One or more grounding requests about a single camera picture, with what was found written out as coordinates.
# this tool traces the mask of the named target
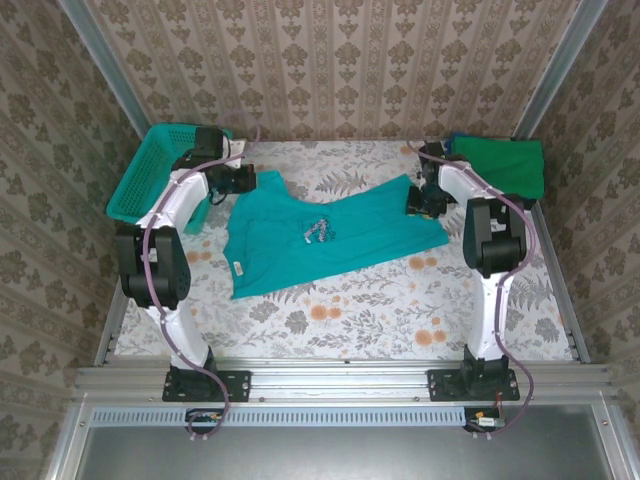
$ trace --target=floral wallpaper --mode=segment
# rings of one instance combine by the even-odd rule
[[[538,128],[545,217],[590,353],[640,438],[640,2],[609,2]]]
[[[269,140],[507,136],[578,3],[88,1],[152,123],[240,107]]]
[[[139,140],[54,1],[0,2],[0,478],[38,478],[116,282]]]

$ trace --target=black mounting bracket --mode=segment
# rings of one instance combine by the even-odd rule
[[[427,381],[432,402],[495,401],[498,393],[505,401],[520,400],[509,359],[504,355],[497,360],[476,359],[466,345],[459,369],[428,370]]]
[[[215,373],[227,387],[229,401],[244,403],[251,393],[251,372],[249,370],[217,370],[213,353],[209,355],[204,369]],[[195,370],[180,369],[173,365],[164,380],[163,402],[224,402],[218,384],[209,376]]]

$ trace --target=floral tablecloth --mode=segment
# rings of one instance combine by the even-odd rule
[[[419,162],[403,142],[262,143],[247,163],[278,170],[291,195],[331,202],[408,173]],[[473,319],[471,272],[462,258],[464,212],[449,207],[443,247],[259,297],[231,300],[222,254],[235,198],[212,207],[203,231],[183,236],[191,267],[190,311],[214,354],[261,358],[460,359]],[[571,353],[538,250],[513,282],[506,341],[527,360]],[[130,301],[116,355],[167,353],[159,332]]]

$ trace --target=teal basket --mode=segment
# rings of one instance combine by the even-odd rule
[[[195,146],[196,125],[161,123],[149,129],[118,188],[107,205],[115,220],[136,223],[149,213],[169,182],[171,166]],[[231,138],[231,132],[225,130]],[[185,227],[185,233],[202,231],[211,203],[205,198]]]

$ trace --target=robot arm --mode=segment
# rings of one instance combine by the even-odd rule
[[[211,349],[198,332],[190,313],[187,295],[191,274],[179,234],[198,205],[213,191],[222,195],[251,191],[256,187],[256,176],[253,165],[241,166],[237,160],[209,167],[178,183],[178,179],[193,167],[210,160],[242,153],[245,142],[229,140],[220,129],[200,127],[196,130],[195,144],[194,149],[186,152],[185,156],[174,164],[165,190],[149,213],[136,225],[124,225],[118,229],[116,247],[125,295],[133,298],[139,307],[144,308],[159,327],[161,322],[164,324],[180,354],[196,366],[216,373]],[[176,184],[177,188],[162,210],[156,212],[161,199]],[[148,228],[154,215],[156,220],[150,235],[149,254],[153,285],[165,310],[164,316],[151,300],[141,258],[144,230]],[[214,390],[210,379],[193,371],[175,352],[171,354],[169,375],[173,375],[174,379],[181,377],[183,385],[178,390],[188,391],[190,400],[197,401],[200,393],[200,399],[210,399]]]
[[[439,142],[427,143],[423,151],[444,157]],[[493,195],[479,188],[461,169],[423,158],[420,161],[420,187],[411,187],[407,212],[437,218],[446,213],[449,203],[454,202],[465,209],[462,249],[475,283],[473,326],[465,345],[464,360],[459,371],[434,373],[435,378],[440,380],[430,382],[431,398],[439,401],[493,400],[496,391],[501,391],[504,399],[519,398],[515,375],[508,368],[509,360],[496,341],[495,312],[499,298],[498,284],[520,264],[527,253],[524,222]],[[464,162],[464,165],[467,170],[471,169],[470,164]],[[519,197],[508,197],[522,207],[523,202]],[[498,335],[501,339],[504,339],[512,278],[504,282],[499,305]]]

